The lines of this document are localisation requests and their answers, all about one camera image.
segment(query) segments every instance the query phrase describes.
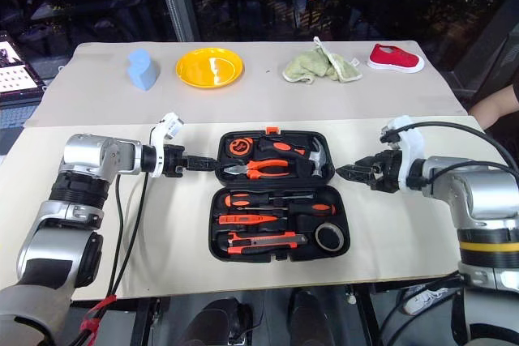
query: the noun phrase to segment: red sneaker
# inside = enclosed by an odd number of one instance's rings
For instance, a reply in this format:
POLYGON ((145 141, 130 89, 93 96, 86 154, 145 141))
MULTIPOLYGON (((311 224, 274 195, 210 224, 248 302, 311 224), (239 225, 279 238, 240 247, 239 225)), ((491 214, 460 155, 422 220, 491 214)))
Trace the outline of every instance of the red sneaker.
POLYGON ((373 69, 397 70, 404 73, 415 73, 423 69, 423 58, 407 53, 396 46, 376 44, 367 60, 373 69))

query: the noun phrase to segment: blue toy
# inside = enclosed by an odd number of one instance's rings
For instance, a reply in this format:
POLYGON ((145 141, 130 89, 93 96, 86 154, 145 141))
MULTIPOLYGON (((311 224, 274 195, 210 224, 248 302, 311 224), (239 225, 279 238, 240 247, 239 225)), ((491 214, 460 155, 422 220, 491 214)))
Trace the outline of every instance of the blue toy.
POLYGON ((127 68, 132 83, 139 89, 147 91, 157 80, 157 67, 148 51, 137 49, 128 55, 130 66, 127 68))

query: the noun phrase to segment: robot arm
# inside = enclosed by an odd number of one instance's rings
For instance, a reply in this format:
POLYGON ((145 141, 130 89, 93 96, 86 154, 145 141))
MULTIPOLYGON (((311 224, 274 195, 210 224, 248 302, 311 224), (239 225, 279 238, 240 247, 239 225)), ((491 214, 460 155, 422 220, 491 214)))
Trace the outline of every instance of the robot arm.
POLYGON ((163 144, 181 126, 175 114, 167 114, 151 146, 86 134, 68 140, 49 200, 41 204, 19 253, 19 282, 0 291, 2 346, 54 344, 73 292, 96 277, 103 239, 95 230, 118 174, 181 177, 182 169, 216 168, 213 159, 184 156, 182 146, 163 144))
POLYGON ((453 334, 459 344, 494 338, 519 344, 519 189, 515 177, 488 166, 439 171, 470 160, 423 158, 423 140, 413 129, 398 138, 391 129, 410 123, 400 117, 383 129, 391 150, 345 165, 337 173, 373 190, 421 190, 450 206, 460 242, 458 269, 465 284, 454 301, 453 334))

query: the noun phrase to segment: orange-handled pliers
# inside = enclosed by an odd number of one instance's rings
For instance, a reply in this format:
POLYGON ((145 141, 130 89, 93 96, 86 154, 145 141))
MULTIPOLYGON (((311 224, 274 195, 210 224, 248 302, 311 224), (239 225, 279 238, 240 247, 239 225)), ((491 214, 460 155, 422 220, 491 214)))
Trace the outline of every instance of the orange-handled pliers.
POLYGON ((281 166, 288 167, 289 161, 287 160, 265 160, 265 161, 249 161, 247 165, 233 165, 224 169, 224 172, 230 174, 247 174, 247 177, 251 180, 257 180, 258 178, 287 178, 295 177, 290 172, 282 173, 266 173, 262 172, 261 169, 268 168, 270 166, 281 166))

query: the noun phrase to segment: cloth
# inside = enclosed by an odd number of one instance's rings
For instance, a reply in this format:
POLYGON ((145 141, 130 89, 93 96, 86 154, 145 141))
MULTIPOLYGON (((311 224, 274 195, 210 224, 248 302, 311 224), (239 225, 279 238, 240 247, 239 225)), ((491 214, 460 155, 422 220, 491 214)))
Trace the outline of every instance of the cloth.
POLYGON ((315 36, 314 42, 317 45, 315 49, 299 54, 287 65, 283 71, 286 81, 311 84, 316 76, 326 76, 333 81, 348 83, 362 77, 357 69, 357 58, 348 62, 339 54, 328 52, 319 37, 315 36))

